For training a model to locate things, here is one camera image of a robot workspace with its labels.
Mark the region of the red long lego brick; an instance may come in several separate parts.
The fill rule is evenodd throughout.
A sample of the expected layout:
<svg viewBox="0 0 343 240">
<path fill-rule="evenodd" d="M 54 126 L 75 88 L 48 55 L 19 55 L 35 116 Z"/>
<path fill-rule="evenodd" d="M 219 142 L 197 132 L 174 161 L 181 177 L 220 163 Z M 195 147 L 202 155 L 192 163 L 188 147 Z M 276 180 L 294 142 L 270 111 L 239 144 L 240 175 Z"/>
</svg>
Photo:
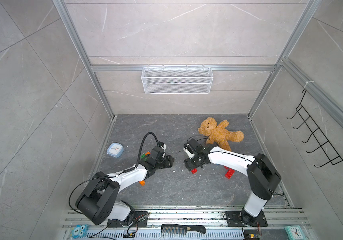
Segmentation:
<svg viewBox="0 0 343 240">
<path fill-rule="evenodd" d="M 227 179 L 231 179 L 231 177 L 233 176 L 234 173 L 235 173 L 235 170 L 234 170 L 234 169 L 228 168 L 228 169 L 227 169 L 227 172 L 226 172 L 226 174 L 225 174 L 225 177 L 226 177 Z"/>
</svg>

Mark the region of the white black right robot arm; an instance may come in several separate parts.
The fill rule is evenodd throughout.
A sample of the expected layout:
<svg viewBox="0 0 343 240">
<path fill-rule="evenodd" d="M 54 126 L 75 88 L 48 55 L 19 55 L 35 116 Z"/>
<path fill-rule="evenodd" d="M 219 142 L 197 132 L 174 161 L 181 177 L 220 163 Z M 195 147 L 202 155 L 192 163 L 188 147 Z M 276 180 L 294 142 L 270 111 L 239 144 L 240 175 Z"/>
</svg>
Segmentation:
<svg viewBox="0 0 343 240">
<path fill-rule="evenodd" d="M 195 139 L 184 144 L 183 150 L 188 155 L 184 160 L 185 166 L 191 172 L 205 164 L 217 164 L 248 177 L 251 194 L 240 213 L 240 218 L 246 224 L 256 220 L 281 182 L 281 175 L 264 154 L 242 155 L 219 146 L 203 146 Z"/>
</svg>

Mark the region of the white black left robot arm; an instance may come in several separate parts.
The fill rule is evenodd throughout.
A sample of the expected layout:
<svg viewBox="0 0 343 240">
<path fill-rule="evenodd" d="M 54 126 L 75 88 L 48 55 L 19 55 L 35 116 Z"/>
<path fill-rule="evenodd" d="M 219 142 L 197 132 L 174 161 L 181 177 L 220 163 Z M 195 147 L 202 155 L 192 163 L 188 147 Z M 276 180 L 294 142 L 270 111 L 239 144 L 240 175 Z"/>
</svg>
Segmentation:
<svg viewBox="0 0 343 240">
<path fill-rule="evenodd" d="M 117 221 L 124 227 L 131 226 L 135 209 L 125 201 L 116 200 L 119 192 L 148 179 L 157 170 L 171 168 L 173 163 L 174 158 L 165 153 L 165 146 L 154 147 L 140 156 L 133 167 L 112 174 L 98 172 L 87 183 L 75 207 L 96 226 L 105 220 Z"/>
</svg>

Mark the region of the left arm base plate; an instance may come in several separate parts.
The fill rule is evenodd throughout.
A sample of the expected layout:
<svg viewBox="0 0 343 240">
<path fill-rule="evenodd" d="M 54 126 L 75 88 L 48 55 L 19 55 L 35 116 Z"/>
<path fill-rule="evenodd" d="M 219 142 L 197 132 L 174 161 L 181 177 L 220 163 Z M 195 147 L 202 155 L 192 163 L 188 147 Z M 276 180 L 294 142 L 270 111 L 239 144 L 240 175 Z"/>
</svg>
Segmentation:
<svg viewBox="0 0 343 240">
<path fill-rule="evenodd" d="M 147 211 L 135 211 L 130 213 L 128 217 L 123 220 L 108 220 L 107 225 L 109 228 L 128 228 L 129 224 L 132 224 L 132 227 L 145 228 L 147 226 L 147 219 L 149 212 Z"/>
</svg>

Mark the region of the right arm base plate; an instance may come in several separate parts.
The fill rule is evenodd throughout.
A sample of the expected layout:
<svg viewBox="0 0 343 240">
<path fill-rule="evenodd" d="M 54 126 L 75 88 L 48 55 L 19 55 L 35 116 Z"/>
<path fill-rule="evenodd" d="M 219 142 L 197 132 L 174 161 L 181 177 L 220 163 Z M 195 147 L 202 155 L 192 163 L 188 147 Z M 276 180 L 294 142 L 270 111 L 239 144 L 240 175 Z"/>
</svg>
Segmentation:
<svg viewBox="0 0 343 240">
<path fill-rule="evenodd" d="M 268 223 L 263 211 L 257 217 L 253 217 L 246 211 L 226 211 L 223 218 L 229 227 L 267 227 Z"/>
</svg>

